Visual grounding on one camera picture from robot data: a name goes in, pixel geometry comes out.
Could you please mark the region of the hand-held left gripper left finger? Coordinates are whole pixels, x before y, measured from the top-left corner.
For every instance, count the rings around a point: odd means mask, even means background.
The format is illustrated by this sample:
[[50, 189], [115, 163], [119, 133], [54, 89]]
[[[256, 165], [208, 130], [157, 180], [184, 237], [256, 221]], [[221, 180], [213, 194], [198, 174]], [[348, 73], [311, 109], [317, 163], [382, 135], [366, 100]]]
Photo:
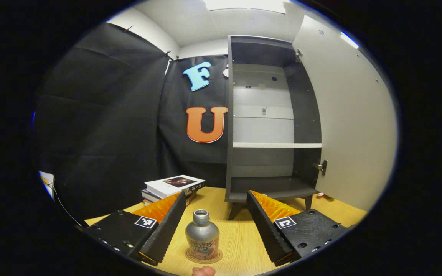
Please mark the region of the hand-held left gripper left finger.
[[125, 257], [157, 266], [185, 209], [186, 195], [179, 192], [134, 212], [117, 210], [84, 233]]

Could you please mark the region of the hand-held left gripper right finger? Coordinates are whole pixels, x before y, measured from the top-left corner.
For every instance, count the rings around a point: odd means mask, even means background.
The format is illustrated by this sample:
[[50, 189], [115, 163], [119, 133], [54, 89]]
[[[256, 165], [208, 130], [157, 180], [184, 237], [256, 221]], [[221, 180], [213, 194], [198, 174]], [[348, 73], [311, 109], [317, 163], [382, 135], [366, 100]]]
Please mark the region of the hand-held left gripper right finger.
[[299, 211], [253, 190], [247, 191], [246, 203], [276, 266], [309, 258], [351, 230], [315, 209]]

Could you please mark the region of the silver bottle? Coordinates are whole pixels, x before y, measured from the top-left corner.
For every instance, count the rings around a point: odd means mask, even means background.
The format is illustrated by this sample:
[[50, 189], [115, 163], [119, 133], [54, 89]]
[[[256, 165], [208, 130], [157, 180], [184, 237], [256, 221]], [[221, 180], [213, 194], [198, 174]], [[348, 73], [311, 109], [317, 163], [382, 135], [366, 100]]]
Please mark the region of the silver bottle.
[[207, 210], [193, 212], [193, 221], [187, 225], [185, 235], [193, 258], [211, 261], [219, 257], [219, 228], [211, 222]]

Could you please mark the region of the round brown coaster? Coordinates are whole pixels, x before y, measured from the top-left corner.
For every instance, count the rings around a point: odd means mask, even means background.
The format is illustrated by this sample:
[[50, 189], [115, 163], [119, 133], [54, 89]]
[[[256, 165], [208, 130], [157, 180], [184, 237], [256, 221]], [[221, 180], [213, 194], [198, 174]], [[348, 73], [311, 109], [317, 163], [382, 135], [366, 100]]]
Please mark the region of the round brown coaster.
[[223, 252], [221, 250], [218, 250], [216, 255], [214, 255], [210, 259], [199, 259], [199, 258], [196, 258], [193, 251], [188, 248], [185, 250], [185, 257], [192, 262], [207, 265], [207, 264], [213, 264], [213, 263], [219, 262], [223, 258]]

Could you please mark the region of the beige cabinet door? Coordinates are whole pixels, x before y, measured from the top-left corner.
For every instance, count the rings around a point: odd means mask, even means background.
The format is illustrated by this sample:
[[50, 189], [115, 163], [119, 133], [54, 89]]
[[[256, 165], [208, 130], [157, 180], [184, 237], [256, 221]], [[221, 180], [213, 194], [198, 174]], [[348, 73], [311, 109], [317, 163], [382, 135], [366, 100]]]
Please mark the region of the beige cabinet door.
[[[320, 115], [321, 159], [326, 175], [316, 189], [363, 211], [386, 188], [399, 144], [399, 122], [391, 85], [364, 45], [314, 9], [284, 4], [294, 49], [311, 81]], [[358, 45], [354, 49], [340, 32]]]

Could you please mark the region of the dark cover book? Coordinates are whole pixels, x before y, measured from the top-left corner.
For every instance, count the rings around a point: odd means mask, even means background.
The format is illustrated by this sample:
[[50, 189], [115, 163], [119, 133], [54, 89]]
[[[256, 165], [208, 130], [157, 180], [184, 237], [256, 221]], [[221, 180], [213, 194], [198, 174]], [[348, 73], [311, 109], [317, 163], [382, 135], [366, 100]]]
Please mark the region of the dark cover book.
[[[159, 200], [162, 200], [162, 197], [157, 196], [156, 194], [153, 194], [151, 191], [147, 190], [147, 189], [143, 189], [141, 190], [141, 194], [143, 197], [143, 203], [145, 206], [148, 206], [152, 203], [158, 202]], [[187, 196], [186, 196], [186, 206], [188, 206], [193, 199], [195, 199], [196, 195], [198, 194], [198, 192], [188, 192]]]

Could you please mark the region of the white cover book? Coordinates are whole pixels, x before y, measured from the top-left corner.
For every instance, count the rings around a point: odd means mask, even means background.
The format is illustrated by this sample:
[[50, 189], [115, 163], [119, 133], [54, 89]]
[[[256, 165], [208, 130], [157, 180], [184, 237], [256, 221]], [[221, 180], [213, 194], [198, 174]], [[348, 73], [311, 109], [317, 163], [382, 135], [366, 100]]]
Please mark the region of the white cover book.
[[188, 175], [177, 175], [164, 179], [145, 182], [146, 190], [164, 199], [171, 195], [183, 192], [190, 196], [205, 186], [205, 180]]

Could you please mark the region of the black backdrop cloth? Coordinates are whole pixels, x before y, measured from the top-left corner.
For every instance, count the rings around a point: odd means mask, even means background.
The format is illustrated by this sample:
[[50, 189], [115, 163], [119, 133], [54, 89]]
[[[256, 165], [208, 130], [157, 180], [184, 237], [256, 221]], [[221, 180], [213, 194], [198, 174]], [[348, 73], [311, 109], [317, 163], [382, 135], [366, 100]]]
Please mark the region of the black backdrop cloth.
[[81, 225], [142, 200], [147, 181], [176, 175], [226, 187], [228, 118], [223, 135], [197, 143], [188, 108], [228, 106], [228, 55], [170, 58], [112, 23], [85, 35], [48, 73], [32, 127], [36, 168], [54, 176], [64, 213]]

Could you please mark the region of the ceiling light panel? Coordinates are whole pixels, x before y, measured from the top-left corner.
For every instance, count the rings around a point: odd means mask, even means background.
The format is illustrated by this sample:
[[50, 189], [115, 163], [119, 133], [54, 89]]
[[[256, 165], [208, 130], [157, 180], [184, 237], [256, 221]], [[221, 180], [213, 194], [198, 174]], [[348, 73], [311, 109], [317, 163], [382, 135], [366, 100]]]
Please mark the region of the ceiling light panel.
[[286, 14], [284, 4], [290, 0], [202, 0], [209, 10], [251, 9]]
[[358, 49], [359, 45], [351, 38], [349, 37], [349, 35], [347, 35], [344, 32], [340, 32], [340, 38], [345, 41], [347, 44], [349, 44], [351, 47], [353, 47], [354, 49]]

